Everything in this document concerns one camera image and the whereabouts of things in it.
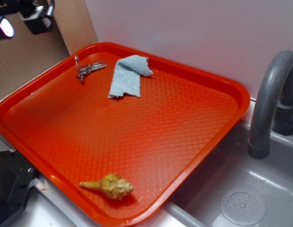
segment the sink drain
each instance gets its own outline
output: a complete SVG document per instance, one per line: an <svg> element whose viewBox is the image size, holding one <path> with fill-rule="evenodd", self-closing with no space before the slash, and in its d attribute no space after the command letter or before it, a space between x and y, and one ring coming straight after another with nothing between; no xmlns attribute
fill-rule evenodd
<svg viewBox="0 0 293 227"><path fill-rule="evenodd" d="M223 215L239 226L251 226L260 222L266 214L266 203L255 190L236 187L227 191L221 198Z"/></svg>

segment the tan seashell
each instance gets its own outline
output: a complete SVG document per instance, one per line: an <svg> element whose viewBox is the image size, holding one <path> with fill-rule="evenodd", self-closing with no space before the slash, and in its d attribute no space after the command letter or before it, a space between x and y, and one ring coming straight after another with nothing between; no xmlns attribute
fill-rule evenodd
<svg viewBox="0 0 293 227"><path fill-rule="evenodd" d="M121 179L118 174L108 174L97 182L81 182L79 186L103 192L108 198L114 200L122 200L134 189L127 180Z"/></svg>

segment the folded rag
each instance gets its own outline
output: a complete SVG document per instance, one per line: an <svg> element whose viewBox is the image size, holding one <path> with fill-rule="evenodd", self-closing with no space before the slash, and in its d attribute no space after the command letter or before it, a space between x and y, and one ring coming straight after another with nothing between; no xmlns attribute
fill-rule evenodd
<svg viewBox="0 0 293 227"><path fill-rule="evenodd" d="M148 58L132 55L117 61L109 98L123 96L124 93L140 97L140 75L150 76Z"/></svg>

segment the cardboard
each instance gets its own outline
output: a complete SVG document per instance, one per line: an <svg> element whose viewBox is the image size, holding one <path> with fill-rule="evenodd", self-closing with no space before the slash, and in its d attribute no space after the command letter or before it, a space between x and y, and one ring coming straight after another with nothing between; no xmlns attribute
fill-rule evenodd
<svg viewBox="0 0 293 227"><path fill-rule="evenodd" d="M38 3L47 4L45 0ZM19 15L6 18L15 36L0 40L0 100L69 56L56 24L50 33L33 35Z"/></svg>

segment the sink basin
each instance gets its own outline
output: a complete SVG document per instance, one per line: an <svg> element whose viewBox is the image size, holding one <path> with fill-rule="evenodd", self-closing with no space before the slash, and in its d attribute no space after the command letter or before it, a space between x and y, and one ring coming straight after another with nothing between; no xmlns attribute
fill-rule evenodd
<svg viewBox="0 0 293 227"><path fill-rule="evenodd" d="M207 227L293 227L293 139L271 135L271 151L247 152L240 121L170 201Z"/></svg>

